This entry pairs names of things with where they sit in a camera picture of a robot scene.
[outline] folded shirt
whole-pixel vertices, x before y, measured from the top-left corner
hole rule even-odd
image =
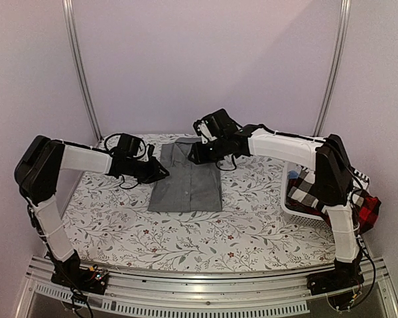
[[[188,159],[200,138],[179,138],[164,144],[160,162],[170,176],[155,183],[149,211],[222,211],[221,175],[215,164],[195,165]]]

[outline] white wall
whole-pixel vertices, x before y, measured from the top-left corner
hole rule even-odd
[[[340,3],[75,1],[103,133],[193,133],[221,107],[240,123],[312,133]]]
[[[398,294],[398,1],[352,3],[328,133],[342,136],[352,164],[369,175],[382,201],[369,241]]]
[[[43,251],[13,180],[37,134],[93,142],[62,2],[0,0],[0,318],[12,316],[29,260]],[[60,184],[60,205],[74,176]]]

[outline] laundry basket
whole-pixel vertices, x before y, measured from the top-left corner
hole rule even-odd
[[[294,164],[292,162],[285,162],[285,167],[283,169],[283,175],[281,180],[281,200],[280,205],[281,209],[283,210],[283,217],[285,218],[286,222],[293,222],[300,225],[304,225],[306,227],[318,227],[321,229],[329,229],[330,227],[327,223],[323,220],[322,217],[317,215],[306,214],[302,212],[296,212],[288,209],[286,207],[286,196],[287,196],[287,186],[289,183],[288,174],[290,171],[294,170],[300,173],[302,167]],[[355,179],[353,181],[354,187],[359,187],[357,182],[361,183],[361,188],[369,191],[370,185],[370,178],[363,174],[362,172],[352,168],[352,172],[355,175]]]
[[[294,164],[292,162],[286,162],[285,167],[283,168],[283,175],[281,180],[281,200],[280,205],[283,210],[283,217],[286,222],[296,223],[299,225],[304,225],[306,227],[318,227],[321,229],[329,229],[327,223],[323,220],[322,217],[317,215],[310,215],[302,212],[296,212],[288,209],[286,207],[286,196],[287,196],[287,186],[288,186],[288,174],[289,171],[295,170],[300,172],[301,166]]]

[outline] floral tablecloth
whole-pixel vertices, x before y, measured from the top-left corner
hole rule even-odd
[[[156,146],[185,134],[140,135]],[[224,162],[223,168],[230,168]],[[153,185],[118,188],[121,180],[86,172],[63,216],[81,259],[115,266],[186,272],[248,272],[332,262],[330,230],[286,223],[279,204],[283,162],[253,156],[221,172],[222,212],[156,213]],[[127,177],[127,183],[135,184]]]

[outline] vent grille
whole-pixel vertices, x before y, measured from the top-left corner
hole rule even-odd
[[[58,299],[61,301],[70,301],[71,292],[66,288],[50,286],[48,284],[37,282],[36,292],[42,295]],[[91,307],[110,313],[118,313],[130,317],[138,318],[266,318],[266,317],[289,317],[309,313],[305,301],[295,303],[260,307],[255,309],[167,309],[151,306],[139,306],[126,303],[119,300],[103,299],[101,306],[91,304]]]

